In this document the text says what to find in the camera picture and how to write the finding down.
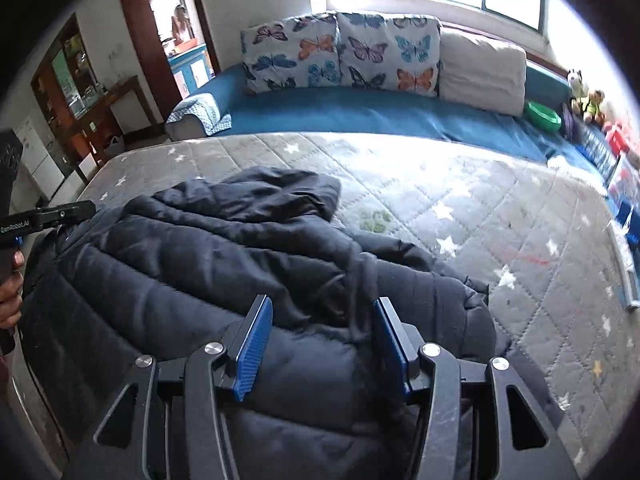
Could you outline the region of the person's left hand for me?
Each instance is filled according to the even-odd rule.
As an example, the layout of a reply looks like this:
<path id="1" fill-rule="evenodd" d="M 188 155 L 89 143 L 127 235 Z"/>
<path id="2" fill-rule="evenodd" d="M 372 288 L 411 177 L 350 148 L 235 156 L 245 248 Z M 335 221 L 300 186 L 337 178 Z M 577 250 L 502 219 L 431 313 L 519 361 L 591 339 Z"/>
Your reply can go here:
<path id="1" fill-rule="evenodd" d="M 13 256 L 12 273 L 0 286 L 0 327 L 2 330 L 14 327 L 22 316 L 24 281 L 22 269 L 24 263 L 24 255 L 21 252 L 16 252 Z"/>

